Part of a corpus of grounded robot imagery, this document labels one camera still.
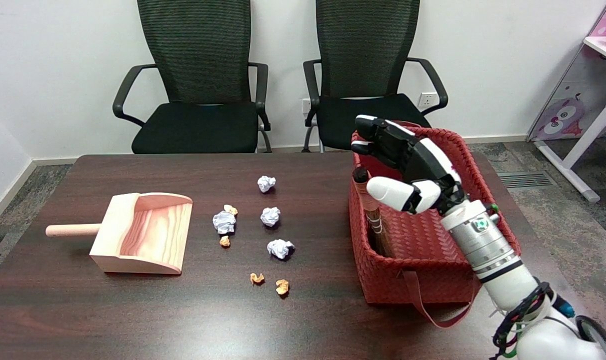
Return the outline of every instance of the floor vent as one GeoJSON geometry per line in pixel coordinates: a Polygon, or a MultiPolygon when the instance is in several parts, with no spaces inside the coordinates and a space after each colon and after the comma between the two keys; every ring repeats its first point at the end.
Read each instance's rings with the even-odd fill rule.
{"type": "Polygon", "coordinates": [[[547,171],[500,172],[499,178],[507,189],[540,189],[556,187],[547,171]]]}

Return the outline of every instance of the chair armrest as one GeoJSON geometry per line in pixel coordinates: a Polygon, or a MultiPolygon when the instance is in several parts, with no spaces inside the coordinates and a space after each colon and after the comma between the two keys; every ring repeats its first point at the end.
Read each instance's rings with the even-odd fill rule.
{"type": "Polygon", "coordinates": [[[419,59],[417,57],[408,57],[406,61],[421,64],[422,68],[425,70],[425,73],[427,73],[429,76],[429,80],[431,80],[431,83],[434,85],[436,94],[438,94],[438,104],[421,111],[421,114],[426,116],[434,110],[443,109],[448,104],[448,93],[445,91],[445,86],[443,86],[443,82],[441,82],[441,78],[439,77],[438,73],[436,73],[436,70],[434,70],[434,66],[432,66],[428,60],[419,59]]]}
{"type": "Polygon", "coordinates": [[[261,117],[263,130],[269,132],[271,129],[270,121],[265,113],[265,98],[267,97],[267,74],[268,66],[262,63],[247,63],[248,66],[256,68],[256,113],[261,117]]]}
{"type": "Polygon", "coordinates": [[[114,112],[114,116],[119,119],[124,119],[127,121],[131,121],[132,123],[143,127],[145,123],[138,118],[125,114],[123,112],[123,104],[125,104],[125,98],[127,98],[132,85],[134,84],[134,80],[137,79],[137,76],[143,69],[156,68],[156,64],[139,64],[137,66],[133,66],[125,75],[123,82],[120,84],[120,88],[118,88],[118,92],[116,93],[116,97],[114,98],[114,103],[111,105],[111,111],[114,112]]]}
{"type": "Polygon", "coordinates": [[[317,73],[314,71],[314,64],[321,64],[321,59],[308,60],[303,62],[303,73],[305,73],[305,82],[307,83],[307,93],[311,108],[305,119],[305,126],[312,126],[312,118],[319,110],[321,99],[319,98],[319,85],[317,85],[317,73]]]}

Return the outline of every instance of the power outlet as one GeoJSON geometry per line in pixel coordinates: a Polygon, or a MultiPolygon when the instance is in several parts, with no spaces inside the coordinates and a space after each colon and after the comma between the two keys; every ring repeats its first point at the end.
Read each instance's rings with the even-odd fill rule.
{"type": "Polygon", "coordinates": [[[436,92],[422,92],[419,97],[418,108],[429,108],[433,105],[437,105],[439,102],[439,95],[436,92]]]}
{"type": "Polygon", "coordinates": [[[307,117],[310,110],[312,110],[312,102],[309,98],[304,98],[301,100],[301,109],[303,110],[303,116],[307,117]]]}

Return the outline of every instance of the chair backrest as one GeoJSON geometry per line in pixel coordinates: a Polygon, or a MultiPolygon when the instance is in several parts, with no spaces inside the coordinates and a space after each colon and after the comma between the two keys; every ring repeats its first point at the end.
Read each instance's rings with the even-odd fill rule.
{"type": "Polygon", "coordinates": [[[250,101],[250,0],[138,0],[170,102],[250,101]]]}
{"type": "Polygon", "coordinates": [[[396,94],[418,15],[419,0],[316,0],[321,95],[396,94]]]}

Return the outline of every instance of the red woven basket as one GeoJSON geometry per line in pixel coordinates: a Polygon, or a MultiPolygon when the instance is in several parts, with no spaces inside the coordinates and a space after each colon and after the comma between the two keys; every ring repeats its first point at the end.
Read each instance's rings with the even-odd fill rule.
{"type": "MultiPolygon", "coordinates": [[[[488,185],[465,144],[449,130],[407,127],[420,138],[429,137],[449,157],[460,174],[463,188],[471,200],[493,204],[488,185]]],[[[356,132],[353,141],[362,140],[356,132]]],[[[381,164],[376,158],[354,153],[354,166],[364,166],[372,176],[401,179],[397,170],[381,164]]],[[[368,223],[354,185],[349,191],[349,222],[358,278],[370,304],[413,304],[435,325],[447,328],[465,316],[465,311],[451,321],[438,322],[429,317],[424,304],[472,303],[481,288],[469,262],[441,225],[436,210],[421,214],[399,212],[380,206],[381,218],[387,225],[396,258],[378,255],[370,247],[368,223]]],[[[505,239],[520,254],[521,248],[503,215],[498,224],[505,239]]]]}

